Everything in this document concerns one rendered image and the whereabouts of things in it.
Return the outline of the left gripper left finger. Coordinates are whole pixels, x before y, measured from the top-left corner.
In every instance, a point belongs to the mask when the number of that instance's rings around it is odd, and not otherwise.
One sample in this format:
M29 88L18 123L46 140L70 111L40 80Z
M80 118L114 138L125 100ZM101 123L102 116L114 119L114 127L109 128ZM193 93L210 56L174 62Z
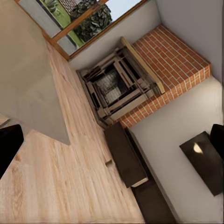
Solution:
M20 125L0 129L0 179L24 142Z

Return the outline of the pillar candle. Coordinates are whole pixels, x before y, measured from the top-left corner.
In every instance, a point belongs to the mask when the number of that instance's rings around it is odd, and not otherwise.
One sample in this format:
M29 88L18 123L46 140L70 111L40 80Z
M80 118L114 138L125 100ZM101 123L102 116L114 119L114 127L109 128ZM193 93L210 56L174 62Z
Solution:
M107 168L110 169L110 168L113 168L113 167L115 166L115 163L116 163L116 162L113 161L113 159L112 159L112 160L108 161L108 162L105 163L105 164L106 164Z

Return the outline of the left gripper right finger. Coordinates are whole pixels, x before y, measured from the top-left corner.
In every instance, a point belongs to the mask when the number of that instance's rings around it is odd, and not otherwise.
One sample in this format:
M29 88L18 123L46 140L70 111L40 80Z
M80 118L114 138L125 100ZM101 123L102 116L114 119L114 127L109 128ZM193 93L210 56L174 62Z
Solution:
M215 124L212 127L209 139L220 157L224 160L224 126Z

